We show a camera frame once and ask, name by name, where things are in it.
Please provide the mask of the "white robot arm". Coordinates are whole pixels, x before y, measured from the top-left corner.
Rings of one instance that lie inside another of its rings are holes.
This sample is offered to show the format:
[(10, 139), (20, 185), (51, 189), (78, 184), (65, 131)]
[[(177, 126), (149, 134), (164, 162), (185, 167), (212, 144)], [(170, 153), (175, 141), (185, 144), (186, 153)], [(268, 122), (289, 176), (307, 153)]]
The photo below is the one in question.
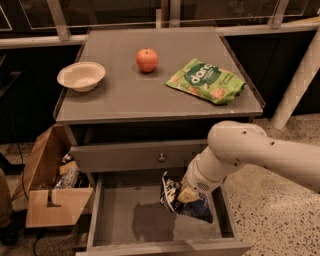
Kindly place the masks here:
[(190, 162), (178, 200), (194, 202), (247, 164), (320, 191), (320, 147), (269, 137), (259, 126), (222, 121), (209, 131), (207, 147)]

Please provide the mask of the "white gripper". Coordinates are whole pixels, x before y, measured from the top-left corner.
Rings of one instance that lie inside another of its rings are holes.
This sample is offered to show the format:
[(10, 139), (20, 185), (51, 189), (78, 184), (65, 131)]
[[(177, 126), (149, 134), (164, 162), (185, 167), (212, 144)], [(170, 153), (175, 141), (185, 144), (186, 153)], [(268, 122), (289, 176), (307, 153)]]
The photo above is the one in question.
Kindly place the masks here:
[(224, 168), (216, 158), (196, 156), (189, 164), (182, 179), (177, 200), (182, 203), (195, 202), (200, 199), (199, 193), (210, 194), (224, 179)]

